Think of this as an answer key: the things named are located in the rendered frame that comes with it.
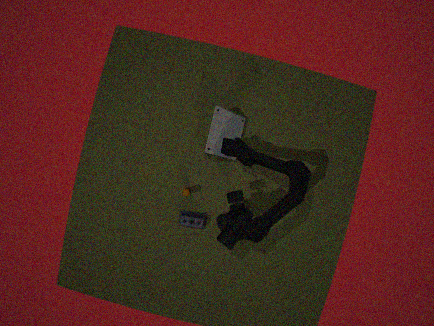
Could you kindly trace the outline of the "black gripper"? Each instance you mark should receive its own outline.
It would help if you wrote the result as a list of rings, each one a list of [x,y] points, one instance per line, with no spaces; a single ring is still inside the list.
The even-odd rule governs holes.
[[[233,220],[233,216],[236,213],[238,213],[238,212],[244,212],[246,210],[244,203],[239,203],[238,204],[238,202],[244,201],[243,192],[241,190],[239,190],[239,191],[229,192],[226,195],[227,195],[228,204],[235,203],[235,205],[230,205],[229,206],[230,211],[233,212],[231,214],[232,215],[232,220]]]

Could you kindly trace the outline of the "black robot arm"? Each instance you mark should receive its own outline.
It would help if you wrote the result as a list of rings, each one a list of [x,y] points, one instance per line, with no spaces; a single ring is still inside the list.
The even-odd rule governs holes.
[[[252,165],[257,164],[285,174],[289,177],[290,184],[289,193],[261,216],[253,218],[255,214],[246,209],[244,212],[236,213],[233,220],[232,211],[216,218],[218,227],[222,231],[216,239],[232,250],[240,239],[260,242],[273,225],[297,205],[303,203],[308,190],[311,172],[301,161],[283,161],[258,153],[240,137],[234,140],[223,138],[221,153],[236,157],[244,166],[252,168]]]

